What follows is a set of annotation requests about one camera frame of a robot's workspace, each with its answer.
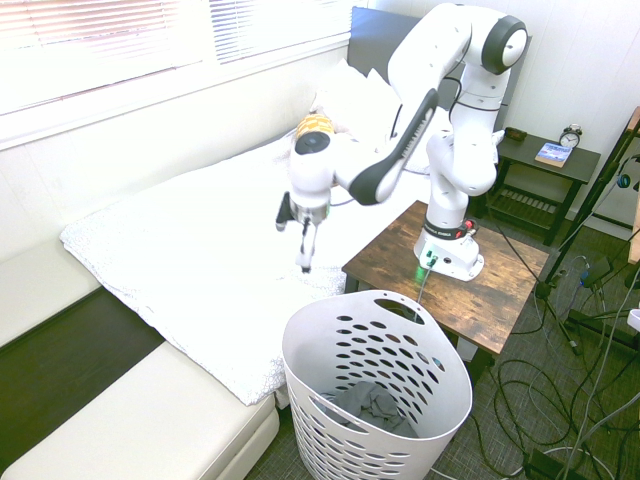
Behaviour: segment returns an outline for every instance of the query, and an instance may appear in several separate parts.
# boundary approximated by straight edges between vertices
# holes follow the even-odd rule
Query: green light
[[[420,266],[420,264],[418,264],[418,266],[416,267],[416,273],[414,275],[414,278],[418,282],[422,283],[422,280],[424,280],[424,276],[425,276],[426,273],[427,273],[427,271],[424,268],[422,268]]]

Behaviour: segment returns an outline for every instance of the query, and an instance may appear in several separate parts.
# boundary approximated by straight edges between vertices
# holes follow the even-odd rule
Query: white wall
[[[128,195],[295,127],[341,58],[344,47],[0,152],[0,263]]]
[[[377,0],[375,8],[423,16],[442,0]],[[493,8],[521,19],[533,36],[505,125],[555,140],[571,123],[582,126],[580,146],[611,153],[623,128],[640,105],[640,2],[637,0],[456,0]],[[520,172],[524,183],[542,181],[562,196],[561,182],[534,179]],[[574,203],[586,195],[583,188]],[[633,194],[616,203],[621,217],[631,218]]]

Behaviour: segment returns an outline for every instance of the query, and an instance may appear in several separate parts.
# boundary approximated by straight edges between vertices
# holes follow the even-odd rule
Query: window
[[[349,31],[357,0],[0,2],[0,115],[204,63],[220,75]]]

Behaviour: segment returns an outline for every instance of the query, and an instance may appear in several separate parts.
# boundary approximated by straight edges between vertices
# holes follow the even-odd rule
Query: alarm clock
[[[580,135],[582,135],[580,125],[572,123],[562,131],[559,143],[563,147],[575,148],[580,143]]]

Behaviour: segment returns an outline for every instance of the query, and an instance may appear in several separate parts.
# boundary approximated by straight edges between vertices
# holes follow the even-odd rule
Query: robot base
[[[479,251],[480,248],[471,235],[457,240],[442,240],[430,235],[424,228],[413,247],[422,268],[428,268],[429,261],[436,256],[438,260],[431,267],[434,272],[464,282],[476,278],[484,267],[484,257]]]

